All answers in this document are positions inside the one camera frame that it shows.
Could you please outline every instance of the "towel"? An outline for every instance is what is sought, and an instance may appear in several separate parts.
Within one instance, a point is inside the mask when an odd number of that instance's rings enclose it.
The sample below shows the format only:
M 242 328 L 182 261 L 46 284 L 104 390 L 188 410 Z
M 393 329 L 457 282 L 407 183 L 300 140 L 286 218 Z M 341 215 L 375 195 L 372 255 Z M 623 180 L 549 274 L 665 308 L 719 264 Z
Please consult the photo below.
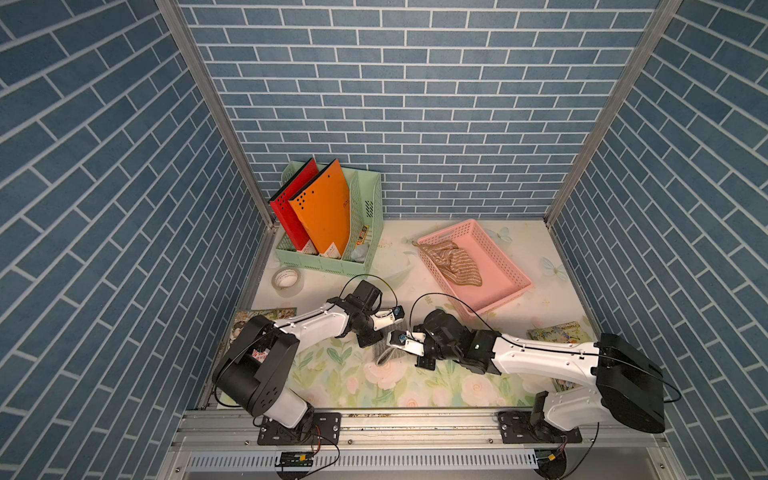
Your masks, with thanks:
M 434 245 L 420 245 L 414 242 L 414 245 L 421 249 L 443 276 L 454 284 L 482 286 L 477 263 L 466 250 L 459 248 L 451 240 Z

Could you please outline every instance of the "robotic arm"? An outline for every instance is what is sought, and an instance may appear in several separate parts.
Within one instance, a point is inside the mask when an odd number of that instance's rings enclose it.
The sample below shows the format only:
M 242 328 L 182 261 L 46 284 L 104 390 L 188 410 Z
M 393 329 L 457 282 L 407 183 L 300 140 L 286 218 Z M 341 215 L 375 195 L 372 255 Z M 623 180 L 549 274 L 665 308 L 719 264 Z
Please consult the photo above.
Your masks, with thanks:
M 349 332 L 357 335 L 361 347 L 383 340 L 381 329 L 405 314 L 400 306 L 380 310 L 380 305 L 381 291 L 362 281 L 345 299 L 329 299 L 319 309 L 281 320 L 280 325 L 256 316 L 214 368 L 214 384 L 254 417 L 277 421 L 287 437 L 306 439 L 314 408 L 285 388 L 294 357 L 321 340 Z M 469 329 L 435 310 L 413 332 L 394 330 L 385 341 L 415 355 L 419 368 L 435 369 L 437 360 L 448 360 L 477 374 L 533 373 L 580 385 L 565 392 L 540 392 L 532 413 L 514 415 L 517 420 L 507 425 L 513 426 L 519 442 L 560 442 L 565 432 L 605 419 L 642 432 L 664 431 L 661 370 L 619 336 L 604 333 L 599 342 L 577 345 L 536 342 Z
M 360 347 L 383 340 L 381 329 L 405 314 L 400 306 L 379 310 L 377 301 L 380 305 L 381 291 L 362 281 L 345 299 L 329 299 L 317 310 L 280 320 L 278 326 L 255 316 L 214 368 L 214 384 L 254 417 L 266 415 L 296 438 L 306 438 L 314 408 L 285 388 L 293 358 L 321 340 L 350 331 Z
M 537 342 L 469 329 L 435 310 L 414 332 L 394 330 L 387 342 L 416 355 L 419 368 L 433 370 L 436 360 L 452 360 L 473 373 L 533 373 L 580 385 L 536 395 L 530 418 L 536 438 L 559 439 L 562 432 L 606 419 L 642 432 L 664 431 L 661 370 L 616 335 L 580 344 Z

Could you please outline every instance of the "ventilated panel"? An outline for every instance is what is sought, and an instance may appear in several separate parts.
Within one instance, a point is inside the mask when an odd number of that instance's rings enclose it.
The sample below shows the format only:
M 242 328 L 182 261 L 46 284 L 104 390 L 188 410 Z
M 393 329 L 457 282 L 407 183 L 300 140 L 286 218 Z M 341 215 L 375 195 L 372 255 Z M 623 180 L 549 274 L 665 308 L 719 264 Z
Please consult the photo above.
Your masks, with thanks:
M 273 472 L 280 452 L 200 452 L 190 457 L 187 472 Z M 336 450 L 323 450 L 319 468 L 336 458 Z M 533 450 L 354 450 L 342 451 L 332 467 L 360 470 L 512 470 L 536 468 Z

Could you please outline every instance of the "blue brick wallpaper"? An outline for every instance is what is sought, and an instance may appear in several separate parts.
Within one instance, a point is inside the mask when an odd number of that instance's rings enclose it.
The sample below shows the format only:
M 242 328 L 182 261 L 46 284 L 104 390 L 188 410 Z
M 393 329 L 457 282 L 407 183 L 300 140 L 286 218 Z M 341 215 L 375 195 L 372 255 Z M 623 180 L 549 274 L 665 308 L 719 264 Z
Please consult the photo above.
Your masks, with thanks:
M 0 478 L 154 475 L 262 230 L 153 0 L 0 2 Z
M 541 217 L 657 0 L 181 0 L 265 193 L 383 172 L 388 217 Z
M 768 478 L 768 2 L 685 0 L 555 223 L 691 478 Z

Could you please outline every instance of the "red folder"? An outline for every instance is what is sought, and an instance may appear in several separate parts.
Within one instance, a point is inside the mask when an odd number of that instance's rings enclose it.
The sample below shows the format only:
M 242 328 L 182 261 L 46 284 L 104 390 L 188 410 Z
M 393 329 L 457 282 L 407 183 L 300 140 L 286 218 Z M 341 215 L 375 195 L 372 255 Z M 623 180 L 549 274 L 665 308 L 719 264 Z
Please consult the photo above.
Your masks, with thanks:
M 270 206 L 277 215 L 277 219 L 283 225 L 286 230 L 288 238 L 290 239 L 297 252 L 307 253 L 309 255 L 317 255 L 317 249 L 310 240 L 310 236 L 307 234 L 304 226 L 296 216 L 296 212 L 288 203 L 294 195 L 299 193 L 314 177 L 318 174 L 317 164 L 315 159 L 311 159 L 306 162 L 291 178 L 288 180 L 282 188 L 280 188 L 276 194 L 270 198 Z

